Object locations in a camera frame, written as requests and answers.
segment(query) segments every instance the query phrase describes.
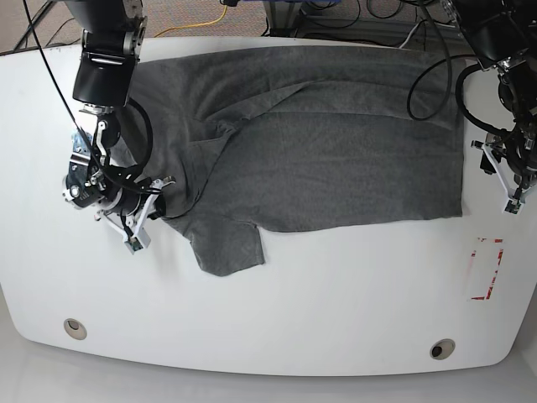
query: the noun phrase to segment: gray t-shirt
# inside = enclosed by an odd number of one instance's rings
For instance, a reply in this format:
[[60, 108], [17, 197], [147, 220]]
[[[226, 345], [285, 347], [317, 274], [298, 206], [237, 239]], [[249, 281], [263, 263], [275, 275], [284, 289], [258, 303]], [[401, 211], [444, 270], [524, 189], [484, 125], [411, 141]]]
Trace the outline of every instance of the gray t-shirt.
[[[143, 63], [131, 96], [154, 126], [145, 174], [174, 175], [165, 221], [200, 267], [229, 275], [264, 263], [276, 232], [461, 215], [461, 117], [453, 99], [428, 122], [406, 112], [434, 55], [362, 47], [237, 50]], [[414, 95], [427, 114], [445, 70]], [[123, 137], [144, 150], [139, 119]]]

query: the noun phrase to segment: gray carpet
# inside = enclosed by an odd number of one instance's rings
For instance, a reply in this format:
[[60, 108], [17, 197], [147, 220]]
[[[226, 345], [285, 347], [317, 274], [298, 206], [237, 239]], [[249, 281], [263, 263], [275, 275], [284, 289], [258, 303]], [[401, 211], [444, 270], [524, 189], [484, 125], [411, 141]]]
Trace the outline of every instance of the gray carpet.
[[[44, 0], [27, 0], [30, 12], [34, 14]], [[149, 16], [148, 37], [170, 26], [194, 24], [211, 21], [222, 13], [218, 0], [145, 0], [145, 13]], [[362, 4], [362, 19], [372, 18], [367, 11], [366, 1]], [[379, 15], [392, 13], [399, 0], [370, 0], [373, 11]], [[433, 16], [445, 21], [446, 16], [440, 6], [431, 8]], [[323, 12], [326, 16], [337, 19], [354, 19], [357, 15], [357, 0], [342, 0], [334, 8]], [[71, 18], [63, 3], [56, 4], [52, 11], [39, 25], [38, 35], [43, 44], [52, 34]], [[405, 5], [394, 19], [415, 21], [415, 8]], [[21, 0], [0, 0], [0, 52], [11, 50], [27, 26]], [[265, 29], [265, 12], [261, 2], [240, 2], [238, 7], [230, 8], [227, 16], [218, 24], [196, 28], [182, 29], [167, 36], [259, 36]], [[70, 43], [80, 37], [81, 28], [76, 21], [70, 21], [55, 37], [54, 43]]]

